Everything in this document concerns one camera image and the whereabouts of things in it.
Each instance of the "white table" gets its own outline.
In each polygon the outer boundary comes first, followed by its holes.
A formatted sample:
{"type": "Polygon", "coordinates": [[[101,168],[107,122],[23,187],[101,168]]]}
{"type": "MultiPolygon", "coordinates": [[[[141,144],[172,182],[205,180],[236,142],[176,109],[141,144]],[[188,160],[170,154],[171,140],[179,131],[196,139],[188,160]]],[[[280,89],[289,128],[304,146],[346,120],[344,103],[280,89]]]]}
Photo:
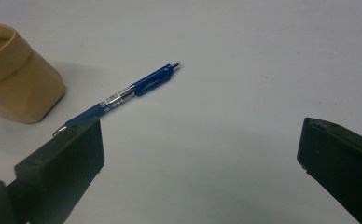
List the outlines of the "white table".
{"type": "Polygon", "coordinates": [[[362,1],[0,0],[62,75],[39,123],[0,118],[0,180],[66,120],[167,63],[102,119],[105,165],[66,223],[356,223],[297,162],[305,117],[362,135],[362,1]]]}

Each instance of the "pen barrel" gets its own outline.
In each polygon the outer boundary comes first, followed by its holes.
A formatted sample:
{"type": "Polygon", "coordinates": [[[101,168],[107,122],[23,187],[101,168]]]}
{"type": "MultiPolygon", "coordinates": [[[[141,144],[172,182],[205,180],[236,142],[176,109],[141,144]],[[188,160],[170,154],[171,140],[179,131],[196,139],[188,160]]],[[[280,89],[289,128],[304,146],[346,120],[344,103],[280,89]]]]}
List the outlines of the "pen barrel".
{"type": "Polygon", "coordinates": [[[99,118],[103,114],[105,114],[104,109],[100,106],[100,104],[97,104],[97,105],[94,105],[91,108],[87,109],[85,112],[76,116],[75,118],[70,119],[67,122],[65,122],[65,126],[71,127],[71,126],[77,125],[78,123],[80,123],[86,119],[99,118]]]}
{"type": "Polygon", "coordinates": [[[123,104],[125,101],[131,99],[134,96],[134,86],[126,88],[123,91],[120,91],[100,103],[100,106],[104,109],[105,112],[108,112],[115,107],[123,104]]]}

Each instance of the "blue rubber grip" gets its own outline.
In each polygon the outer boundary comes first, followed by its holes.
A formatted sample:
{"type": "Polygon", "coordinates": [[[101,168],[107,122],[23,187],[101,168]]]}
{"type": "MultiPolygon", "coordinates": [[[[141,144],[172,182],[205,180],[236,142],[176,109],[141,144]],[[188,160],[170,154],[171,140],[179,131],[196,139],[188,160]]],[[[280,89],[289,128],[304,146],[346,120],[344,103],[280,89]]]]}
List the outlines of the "blue rubber grip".
{"type": "Polygon", "coordinates": [[[92,119],[92,118],[99,118],[103,114],[105,114],[104,108],[100,104],[94,105],[82,114],[76,116],[73,119],[68,120],[65,122],[65,126],[70,127],[74,126],[80,122],[82,122],[85,119],[92,119]]]}

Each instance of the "pen tip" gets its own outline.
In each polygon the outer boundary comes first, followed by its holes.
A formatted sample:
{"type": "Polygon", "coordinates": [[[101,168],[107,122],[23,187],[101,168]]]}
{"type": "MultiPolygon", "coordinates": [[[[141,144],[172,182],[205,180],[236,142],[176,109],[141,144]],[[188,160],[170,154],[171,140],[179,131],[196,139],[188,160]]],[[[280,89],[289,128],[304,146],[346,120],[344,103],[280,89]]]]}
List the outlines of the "pen tip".
{"type": "Polygon", "coordinates": [[[61,133],[62,131],[64,131],[67,128],[67,126],[62,125],[58,130],[56,130],[55,133],[52,134],[52,137],[56,136],[58,133],[61,133]]]}
{"type": "Polygon", "coordinates": [[[180,66],[181,66],[181,62],[176,62],[176,63],[172,64],[173,70],[179,68],[180,66]]]}

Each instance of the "ballpoint pen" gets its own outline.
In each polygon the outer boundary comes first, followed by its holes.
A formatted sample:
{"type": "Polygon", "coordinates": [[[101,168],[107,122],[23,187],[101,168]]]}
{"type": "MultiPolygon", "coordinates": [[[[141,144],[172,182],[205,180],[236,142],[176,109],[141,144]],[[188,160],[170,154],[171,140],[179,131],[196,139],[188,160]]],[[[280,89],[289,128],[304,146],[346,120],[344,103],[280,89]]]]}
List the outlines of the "ballpoint pen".
{"type": "Polygon", "coordinates": [[[77,125],[83,120],[101,117],[108,111],[113,110],[118,105],[121,105],[127,100],[130,100],[131,98],[133,98],[134,95],[142,96],[147,92],[152,91],[153,89],[157,88],[159,85],[170,80],[172,74],[174,73],[174,70],[179,68],[180,65],[181,63],[177,62],[174,64],[167,64],[163,66],[158,71],[133,83],[125,90],[115,93],[114,95],[103,100],[101,103],[92,106],[82,114],[76,116],[73,119],[68,120],[67,122],[65,122],[64,125],[62,125],[58,130],[56,130],[56,132],[52,136],[55,136],[56,134],[64,131],[67,127],[77,125]]]}

